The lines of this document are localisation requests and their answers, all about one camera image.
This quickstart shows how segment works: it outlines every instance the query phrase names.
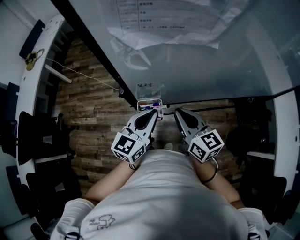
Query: black and white pattern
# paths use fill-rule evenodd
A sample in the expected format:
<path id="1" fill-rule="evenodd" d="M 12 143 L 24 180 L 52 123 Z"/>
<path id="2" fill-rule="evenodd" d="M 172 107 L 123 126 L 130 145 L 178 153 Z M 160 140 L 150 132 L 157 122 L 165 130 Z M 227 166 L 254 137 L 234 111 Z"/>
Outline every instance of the black and white pattern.
<path id="1" fill-rule="evenodd" d="M 115 145 L 115 149 L 119 150 L 125 154 L 129 154 L 131 149 L 133 148 L 135 144 L 135 140 L 132 140 L 131 138 L 122 136 L 117 144 Z"/>
<path id="2" fill-rule="evenodd" d="M 132 160 L 135 162 L 141 155 L 145 152 L 144 147 L 142 146 L 133 156 Z"/>
<path id="3" fill-rule="evenodd" d="M 126 157 L 126 156 L 123 156 L 122 154 L 120 154 L 120 153 L 118 153 L 118 152 L 114 152 L 114 153 L 116 154 L 116 156 L 117 156 L 118 158 L 121 158 L 122 160 L 124 160 L 124 161 L 126 161 L 126 162 L 129 162 L 129 163 L 130 163 L 130 161 L 129 161 L 128 157 Z"/>
<path id="4" fill-rule="evenodd" d="M 213 158 L 214 156 L 216 156 L 219 153 L 220 149 L 221 148 L 218 148 L 218 149 L 212 151 L 211 153 L 209 153 L 207 159 L 210 159 L 210 158 Z"/>
<path id="5" fill-rule="evenodd" d="M 203 158 L 206 154 L 206 151 L 204 151 L 202 148 L 197 146 L 194 142 L 192 144 L 190 152 L 201 161 L 203 160 Z"/>
<path id="6" fill-rule="evenodd" d="M 209 150 L 212 150 L 213 148 L 222 144 L 213 132 L 202 136 L 201 139 Z"/>

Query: black wristband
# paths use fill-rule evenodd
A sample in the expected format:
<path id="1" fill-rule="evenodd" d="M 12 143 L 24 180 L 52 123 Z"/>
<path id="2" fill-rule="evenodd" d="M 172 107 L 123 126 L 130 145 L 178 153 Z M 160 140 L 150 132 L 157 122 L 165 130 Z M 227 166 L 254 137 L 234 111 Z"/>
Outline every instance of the black wristband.
<path id="1" fill-rule="evenodd" d="M 77 232 L 69 232 L 65 235 L 65 240 L 71 239 L 71 240 L 79 240 L 81 238 L 80 234 Z"/>
<path id="2" fill-rule="evenodd" d="M 202 184 L 205 184 L 205 183 L 208 183 L 208 182 L 210 182 L 211 180 L 213 180 L 214 177 L 216 176 L 217 172 L 218 172 L 218 169 L 219 169 L 219 167 L 218 167 L 218 165 L 217 165 L 217 166 L 216 166 L 216 170 L 215 170 L 214 175 L 213 175 L 210 179 L 208 179 L 208 180 L 206 180 L 206 181 L 202 181 L 201 183 L 202 183 Z"/>

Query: black frame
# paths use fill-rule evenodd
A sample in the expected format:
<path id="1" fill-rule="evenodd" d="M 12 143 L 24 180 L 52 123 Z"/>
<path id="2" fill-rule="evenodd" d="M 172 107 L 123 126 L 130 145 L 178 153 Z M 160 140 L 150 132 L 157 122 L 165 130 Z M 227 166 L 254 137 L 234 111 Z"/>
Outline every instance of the black frame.
<path id="1" fill-rule="evenodd" d="M 129 87 L 126 85 L 122 77 L 119 75 L 117 70 L 114 68 L 112 63 L 109 61 L 108 57 L 105 55 L 101 47 L 98 45 L 90 31 L 87 29 L 79 15 L 76 13 L 75 9 L 71 5 L 68 0 L 51 0 L 51 2 L 55 5 L 58 11 L 64 16 L 66 21 L 71 25 L 71 27 L 79 34 L 80 38 L 83 42 L 87 45 L 87 47 L 92 51 L 92 53 L 98 58 L 98 60 L 102 63 L 102 65 L 106 68 L 106 70 L 110 73 L 110 75 L 115 79 L 115 81 L 119 84 L 119 97 L 124 98 L 132 107 L 137 109 L 137 99 L 130 91 Z M 291 92 L 300 86 L 292 87 L 288 90 L 284 90 L 280 93 L 277 93 L 272 96 L 249 96 L 249 97 L 234 97 L 234 98 L 216 98 L 216 99 L 207 99 L 207 100 L 198 100 L 198 101 L 189 101 L 189 102 L 178 102 L 178 103 L 165 103 L 165 104 L 183 104 L 183 103 L 191 103 L 191 102 L 203 102 L 203 101 L 215 101 L 215 100 L 222 100 L 222 99 L 238 99 L 238 98 L 262 98 L 264 101 L 268 101 L 274 98 L 277 98 L 283 94 Z M 216 107 L 216 108 L 206 108 L 206 109 L 199 109 L 193 110 L 194 112 L 199 111 L 209 111 L 209 110 L 216 110 L 216 109 L 224 109 L 224 108 L 231 108 L 234 106 L 224 106 L 224 107 Z"/>

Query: white marker cube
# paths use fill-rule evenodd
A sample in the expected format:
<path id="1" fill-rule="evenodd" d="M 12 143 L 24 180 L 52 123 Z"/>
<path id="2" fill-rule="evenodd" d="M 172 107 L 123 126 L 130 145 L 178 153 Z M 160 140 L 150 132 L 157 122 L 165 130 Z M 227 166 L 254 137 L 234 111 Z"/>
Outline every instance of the white marker cube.
<path id="1" fill-rule="evenodd" d="M 205 133 L 201 136 L 192 139 L 188 152 L 204 163 L 210 158 L 215 157 L 222 147 L 224 142 L 216 130 Z"/>
<path id="2" fill-rule="evenodd" d="M 133 164 L 146 152 L 146 144 L 128 135 L 117 133 L 111 150 L 117 158 Z"/>

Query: white sleeve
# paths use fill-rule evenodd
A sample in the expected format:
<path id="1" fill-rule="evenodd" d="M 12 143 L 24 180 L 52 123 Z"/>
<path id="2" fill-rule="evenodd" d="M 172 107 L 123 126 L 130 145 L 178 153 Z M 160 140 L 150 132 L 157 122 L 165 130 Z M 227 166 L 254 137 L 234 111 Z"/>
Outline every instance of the white sleeve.
<path id="1" fill-rule="evenodd" d="M 82 198 L 67 202 L 50 240 L 64 240 L 66 234 L 71 232 L 80 234 L 81 222 L 94 207 L 91 202 Z"/>
<path id="2" fill-rule="evenodd" d="M 240 208 L 238 211 L 248 223 L 248 239 L 267 240 L 267 233 L 263 223 L 263 212 L 256 208 Z"/>

